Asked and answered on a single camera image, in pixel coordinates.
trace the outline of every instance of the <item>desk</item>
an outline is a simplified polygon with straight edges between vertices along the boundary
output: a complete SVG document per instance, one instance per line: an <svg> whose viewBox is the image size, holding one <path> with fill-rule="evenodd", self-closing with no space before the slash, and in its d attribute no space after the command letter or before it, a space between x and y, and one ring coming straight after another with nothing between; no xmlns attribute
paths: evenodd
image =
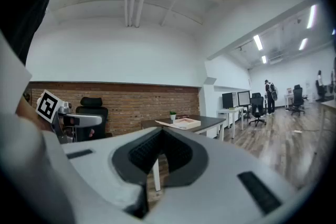
<svg viewBox="0 0 336 224"><path fill-rule="evenodd" d="M336 101L331 100L331 101L323 102L323 103L320 103L320 106L321 106L321 110L322 110L321 125L320 125L320 137L319 137L319 141L318 141L318 144L317 144L317 148L315 149L315 154L317 153L317 150L320 148L320 144L321 144L321 140L322 140L325 112L328 110L331 113L336 114Z"/></svg>
<svg viewBox="0 0 336 224"><path fill-rule="evenodd" d="M197 120L201 122L201 125L195 128L188 129L187 131L193 132L196 134L201 134L206 132L207 130L210 130L214 127L220 128L220 134L219 134L219 140L223 141L224 140L224 122L226 121L225 119L218 119L218 118L210 118L210 117L204 117L204 116L198 116L198 115L190 115L189 119L192 120ZM165 123L173 123L171 119L159 119L157 121L165 122ZM150 127L163 127L162 124L156 122L155 120L150 120L150 121L142 121L141 122L142 128L147 129ZM159 191L161 189L160 186L160 173L159 173L159 161L156 160L154 166L153 166L153 176L154 176L154 184L155 184L155 190Z"/></svg>
<svg viewBox="0 0 336 224"><path fill-rule="evenodd" d="M217 116L219 117L219 114L226 114L226 120L227 120L227 127L229 128L230 126L230 122L229 122L229 114L232 113L232 125L233 125L233 131L232 131L232 135L231 135L231 138L235 138L235 113L236 112L239 112L241 111L242 112L242 117L241 117L241 129L243 130L244 128L244 107L243 106L239 106L237 108L234 108L234 109L221 109L221 110L217 110Z"/></svg>
<svg viewBox="0 0 336 224"><path fill-rule="evenodd" d="M289 108L288 99L294 98L294 94L285 94L285 108Z"/></svg>

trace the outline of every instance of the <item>fluorescent light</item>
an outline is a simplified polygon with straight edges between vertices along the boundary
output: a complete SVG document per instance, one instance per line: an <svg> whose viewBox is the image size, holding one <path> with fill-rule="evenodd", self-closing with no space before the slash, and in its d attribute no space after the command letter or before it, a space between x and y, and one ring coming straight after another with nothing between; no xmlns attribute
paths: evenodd
<svg viewBox="0 0 336 224"><path fill-rule="evenodd" d="M304 49L304 47L306 46L307 40L308 40L308 38L305 38L305 39L302 40L299 50Z"/></svg>
<svg viewBox="0 0 336 224"><path fill-rule="evenodd" d="M312 5L310 8L310 15L309 15L309 21L308 21L307 28L310 28L313 26L315 11L316 11L316 5Z"/></svg>
<svg viewBox="0 0 336 224"><path fill-rule="evenodd" d="M257 44L257 47L258 47L258 50L262 50L262 44L261 44L261 41L260 41L260 38L258 35L254 36L253 37L254 41L256 42Z"/></svg>

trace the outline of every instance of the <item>wood plank flooring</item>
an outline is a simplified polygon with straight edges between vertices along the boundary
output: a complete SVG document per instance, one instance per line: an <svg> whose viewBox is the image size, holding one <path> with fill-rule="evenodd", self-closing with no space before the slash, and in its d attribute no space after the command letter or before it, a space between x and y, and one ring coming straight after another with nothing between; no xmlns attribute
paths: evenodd
<svg viewBox="0 0 336 224"><path fill-rule="evenodd" d="M322 143L318 154L317 147L320 128L320 109L317 103L306 109L305 115L299 116L285 108L278 108L273 115L265 117L267 124L254 123L250 126L244 120L244 130L240 130L240 120L236 122L235 138L231 139L232 129L225 129L224 143L232 143L243 148L277 171L297 189L315 181L323 172L328 161L329 153L336 137L336 116L327 112L322 135ZM168 164L165 156L159 158L160 181L168 173ZM150 208L163 195L164 189L155 191L153 175L148 176L148 201Z"/></svg>

